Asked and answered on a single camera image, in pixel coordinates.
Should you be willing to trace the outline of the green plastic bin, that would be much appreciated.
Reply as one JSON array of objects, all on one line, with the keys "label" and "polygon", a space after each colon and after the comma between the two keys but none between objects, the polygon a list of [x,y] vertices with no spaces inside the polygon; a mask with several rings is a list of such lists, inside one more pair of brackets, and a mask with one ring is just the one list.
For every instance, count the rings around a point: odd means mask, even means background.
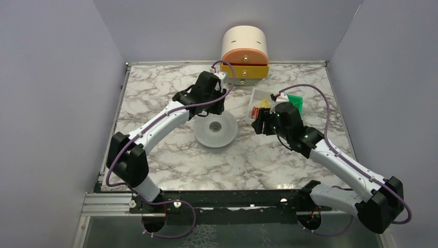
[{"label": "green plastic bin", "polygon": [[299,110],[299,114],[302,115],[303,98],[291,94],[287,94],[289,101]]}]

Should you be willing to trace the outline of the white plastic bin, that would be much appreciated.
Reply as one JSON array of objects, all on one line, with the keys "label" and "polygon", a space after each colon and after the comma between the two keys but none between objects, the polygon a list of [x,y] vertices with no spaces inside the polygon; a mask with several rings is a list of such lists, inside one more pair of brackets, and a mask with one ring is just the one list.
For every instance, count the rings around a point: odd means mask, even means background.
[{"label": "white plastic bin", "polygon": [[255,121],[260,113],[260,110],[270,109],[272,104],[271,94],[277,94],[278,92],[263,90],[260,88],[253,88],[248,108],[245,115],[245,123],[250,125]]}]

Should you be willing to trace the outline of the white plastic cable spool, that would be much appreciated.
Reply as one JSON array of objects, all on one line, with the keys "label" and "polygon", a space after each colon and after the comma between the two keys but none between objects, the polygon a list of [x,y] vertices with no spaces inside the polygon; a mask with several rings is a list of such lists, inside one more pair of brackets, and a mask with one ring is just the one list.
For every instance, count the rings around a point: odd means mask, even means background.
[{"label": "white plastic cable spool", "polygon": [[223,111],[220,115],[197,116],[194,119],[195,140],[209,148],[221,148],[231,144],[237,132],[237,120],[229,111]]}]

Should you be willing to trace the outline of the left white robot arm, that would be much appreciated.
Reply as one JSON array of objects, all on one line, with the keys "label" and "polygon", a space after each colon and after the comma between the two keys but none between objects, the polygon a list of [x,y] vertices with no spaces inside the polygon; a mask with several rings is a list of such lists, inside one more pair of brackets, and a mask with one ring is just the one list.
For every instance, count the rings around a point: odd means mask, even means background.
[{"label": "left white robot arm", "polygon": [[115,174],[147,202],[154,202],[161,189],[149,176],[147,156],[170,132],[202,112],[219,115],[224,111],[228,90],[224,71],[203,71],[195,84],[177,92],[167,106],[146,124],[128,134],[116,132],[110,141],[107,176]]}]

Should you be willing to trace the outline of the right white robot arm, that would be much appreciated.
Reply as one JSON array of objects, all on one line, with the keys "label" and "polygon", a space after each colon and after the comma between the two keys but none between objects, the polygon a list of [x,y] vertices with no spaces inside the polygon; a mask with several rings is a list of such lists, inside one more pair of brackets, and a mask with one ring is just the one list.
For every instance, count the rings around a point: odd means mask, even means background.
[{"label": "right white robot arm", "polygon": [[311,204],[354,215],[376,234],[384,233],[405,209],[403,184],[397,177],[376,174],[340,151],[322,132],[304,125],[292,103],[261,108],[251,126],[256,134],[285,140],[292,151],[324,166],[351,188],[341,190],[312,181],[302,188]]}]

